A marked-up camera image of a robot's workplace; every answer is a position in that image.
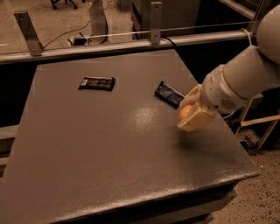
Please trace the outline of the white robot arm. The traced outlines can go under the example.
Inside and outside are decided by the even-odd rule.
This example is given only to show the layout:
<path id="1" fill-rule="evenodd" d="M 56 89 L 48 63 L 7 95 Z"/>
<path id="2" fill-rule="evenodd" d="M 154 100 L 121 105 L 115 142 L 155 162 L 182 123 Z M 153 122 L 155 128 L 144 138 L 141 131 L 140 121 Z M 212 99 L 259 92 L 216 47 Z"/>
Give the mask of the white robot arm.
<path id="1" fill-rule="evenodd" d="M 211 123 L 218 113 L 232 114 L 248 100 L 280 85 L 280 5 L 271 9 L 249 45 L 217 66 L 180 103 L 178 128 L 191 132 Z"/>

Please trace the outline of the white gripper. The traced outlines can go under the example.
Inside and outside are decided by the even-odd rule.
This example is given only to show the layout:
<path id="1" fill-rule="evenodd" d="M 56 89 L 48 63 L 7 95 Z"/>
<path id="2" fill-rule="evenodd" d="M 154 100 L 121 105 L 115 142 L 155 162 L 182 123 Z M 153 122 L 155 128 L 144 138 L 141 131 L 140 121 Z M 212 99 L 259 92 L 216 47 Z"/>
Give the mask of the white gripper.
<path id="1" fill-rule="evenodd" d="M 183 120 L 179 120 L 179 129 L 191 132 L 208 125 L 216 114 L 211 109 L 216 109 L 221 114 L 230 114 L 246 104 L 247 99 L 236 94 L 227 83 L 223 67 L 217 66 L 201 85 L 196 85 L 181 101 L 180 109 L 189 107 L 191 110 Z"/>

